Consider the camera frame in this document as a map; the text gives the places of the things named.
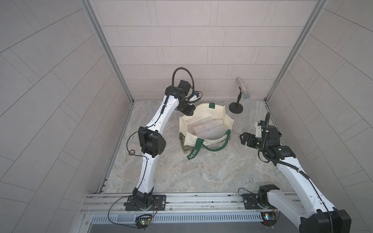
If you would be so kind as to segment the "cream canvas tote bag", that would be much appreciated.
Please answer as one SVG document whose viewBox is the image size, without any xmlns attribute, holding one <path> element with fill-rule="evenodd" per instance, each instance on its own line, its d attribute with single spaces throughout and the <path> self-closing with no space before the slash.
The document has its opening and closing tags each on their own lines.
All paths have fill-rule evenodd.
<svg viewBox="0 0 373 233">
<path fill-rule="evenodd" d="M 234 120 L 226 113 L 225 106 L 203 103 L 192 116 L 179 118 L 179 133 L 184 136 L 183 147 L 192 147 L 187 156 L 191 160 L 202 148 L 211 152 L 223 150 L 231 137 Z"/>
</svg>

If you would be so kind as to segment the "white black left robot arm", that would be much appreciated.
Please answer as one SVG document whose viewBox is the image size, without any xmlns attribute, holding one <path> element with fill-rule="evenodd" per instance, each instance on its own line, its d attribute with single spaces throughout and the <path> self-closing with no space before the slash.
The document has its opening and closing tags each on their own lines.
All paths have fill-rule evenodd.
<svg viewBox="0 0 373 233">
<path fill-rule="evenodd" d="M 191 84 L 181 80 L 175 86 L 175 76 L 180 70 L 185 71 L 191 78 Z M 139 144 L 142 154 L 136 154 L 134 150 L 129 150 L 129 154 L 142 158 L 141 174 L 139 182 L 133 190 L 130 201 L 133 205 L 142 210 L 148 210 L 153 203 L 153 181 L 156 164 L 159 155 L 166 148 L 166 141 L 162 133 L 168 120 L 175 110 L 186 116 L 192 116 L 196 107 L 190 99 L 195 94 L 195 83 L 192 74 L 187 68 L 176 68 L 172 75 L 172 84 L 166 88 L 165 96 L 151 121 L 145 127 L 139 127 L 135 132 L 139 137 Z"/>
</svg>

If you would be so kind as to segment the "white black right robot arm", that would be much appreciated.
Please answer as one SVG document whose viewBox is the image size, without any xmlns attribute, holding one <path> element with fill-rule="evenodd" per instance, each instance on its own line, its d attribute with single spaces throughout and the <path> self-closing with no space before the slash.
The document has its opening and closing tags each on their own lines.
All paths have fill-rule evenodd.
<svg viewBox="0 0 373 233">
<path fill-rule="evenodd" d="M 265 120 L 255 124 L 255 134 L 243 133 L 243 145 L 258 150 L 258 157 L 272 163 L 287 178 L 298 195 L 301 205 L 295 204 L 274 184 L 259 187 L 256 200 L 259 207 L 277 209 L 286 216 L 301 233 L 348 233 L 351 217 L 345 210 L 337 209 L 303 170 L 295 153 L 289 146 L 282 145 L 282 134 L 269 124 L 270 113 Z"/>
</svg>

